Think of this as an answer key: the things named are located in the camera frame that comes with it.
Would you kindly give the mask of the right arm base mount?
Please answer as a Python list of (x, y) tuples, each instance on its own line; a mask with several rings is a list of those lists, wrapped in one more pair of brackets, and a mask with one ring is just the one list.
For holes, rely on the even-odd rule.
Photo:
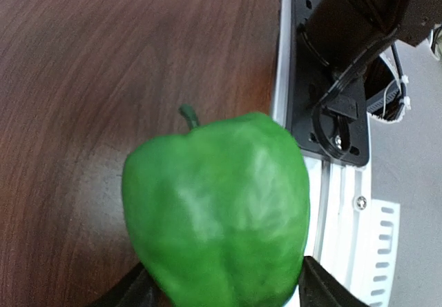
[(305, 26), (321, 0), (291, 0), (291, 63), (287, 129), (304, 156), (363, 167), (369, 132), (363, 80), (330, 92), (336, 77), (320, 62)]

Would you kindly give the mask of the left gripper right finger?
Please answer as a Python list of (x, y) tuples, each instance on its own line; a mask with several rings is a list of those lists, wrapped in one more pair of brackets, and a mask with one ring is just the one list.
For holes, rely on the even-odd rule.
[(369, 307), (311, 256), (304, 256), (298, 289), (300, 307)]

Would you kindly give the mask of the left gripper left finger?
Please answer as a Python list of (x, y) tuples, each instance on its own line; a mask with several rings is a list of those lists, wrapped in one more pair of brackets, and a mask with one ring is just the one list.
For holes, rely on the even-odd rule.
[(88, 306), (155, 306), (155, 282), (142, 264), (137, 264), (107, 293)]

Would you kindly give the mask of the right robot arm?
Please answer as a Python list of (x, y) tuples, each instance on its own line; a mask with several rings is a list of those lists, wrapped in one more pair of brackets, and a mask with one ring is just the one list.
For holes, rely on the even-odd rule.
[(373, 43), (417, 46), (440, 22), (441, 0), (320, 0), (305, 35), (323, 63), (344, 71)]

